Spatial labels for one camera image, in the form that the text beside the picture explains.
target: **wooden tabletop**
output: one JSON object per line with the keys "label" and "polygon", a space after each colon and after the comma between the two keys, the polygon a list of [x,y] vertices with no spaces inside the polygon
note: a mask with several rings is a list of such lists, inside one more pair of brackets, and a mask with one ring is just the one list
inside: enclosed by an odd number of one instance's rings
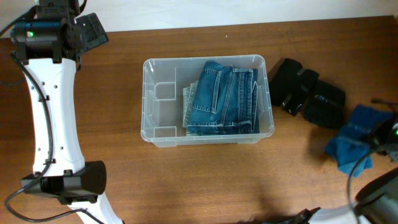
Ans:
{"label": "wooden tabletop", "polygon": [[[301,114],[273,107],[275,133],[258,144],[157,148],[142,140],[142,64],[148,58],[262,55],[269,78],[294,58],[346,91],[346,112],[372,98],[398,101],[398,26],[393,17],[280,22],[194,29],[109,33],[110,42],[83,56],[75,78],[78,137],[86,161],[102,160],[106,194],[130,223],[236,223],[294,215],[304,208],[347,204],[347,175],[323,149],[336,134]],[[21,71],[0,41],[0,80]],[[375,106],[387,110],[385,106]],[[4,199],[32,172],[34,130],[27,85],[0,85],[0,218],[23,223]],[[374,168],[353,193],[395,168],[373,156]],[[12,205],[34,218],[67,211],[56,199],[21,195]],[[53,223],[81,223],[77,215]]]}

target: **folded jeans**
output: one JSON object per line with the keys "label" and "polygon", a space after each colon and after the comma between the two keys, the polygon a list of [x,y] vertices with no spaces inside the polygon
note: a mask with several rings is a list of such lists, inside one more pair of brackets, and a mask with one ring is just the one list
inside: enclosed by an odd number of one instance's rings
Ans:
{"label": "folded jeans", "polygon": [[196,88],[187,132],[200,135],[259,133],[257,77],[257,69],[206,62]]}

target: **white background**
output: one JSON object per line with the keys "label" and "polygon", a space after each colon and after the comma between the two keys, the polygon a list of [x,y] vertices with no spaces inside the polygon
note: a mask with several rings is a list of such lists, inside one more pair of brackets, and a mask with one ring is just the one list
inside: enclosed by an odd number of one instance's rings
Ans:
{"label": "white background", "polygon": [[[0,27],[33,4],[0,0]],[[398,13],[398,0],[88,0],[91,12],[109,32],[385,16]]]}

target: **blue towel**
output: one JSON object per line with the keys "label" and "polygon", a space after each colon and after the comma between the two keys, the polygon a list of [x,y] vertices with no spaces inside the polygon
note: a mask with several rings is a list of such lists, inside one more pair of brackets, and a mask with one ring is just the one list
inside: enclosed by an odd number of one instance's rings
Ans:
{"label": "blue towel", "polygon": [[[355,163],[370,150],[369,145],[361,142],[360,139],[391,117],[391,112],[358,105],[348,124],[344,125],[338,135],[329,142],[325,152],[336,159],[340,171],[345,174],[351,173]],[[364,169],[370,169],[372,166],[372,159],[370,157],[365,159],[357,168],[354,176],[359,177]]]}

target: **storage box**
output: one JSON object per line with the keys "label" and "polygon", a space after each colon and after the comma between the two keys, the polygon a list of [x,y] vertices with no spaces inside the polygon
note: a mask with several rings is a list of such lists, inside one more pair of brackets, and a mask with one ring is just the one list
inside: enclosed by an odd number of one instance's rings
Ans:
{"label": "storage box", "polygon": [[[183,89],[199,80],[205,63],[257,68],[259,134],[187,136],[182,127]],[[253,144],[275,131],[269,97],[266,62],[260,55],[149,59],[144,63],[141,136],[157,147],[193,144]]]}

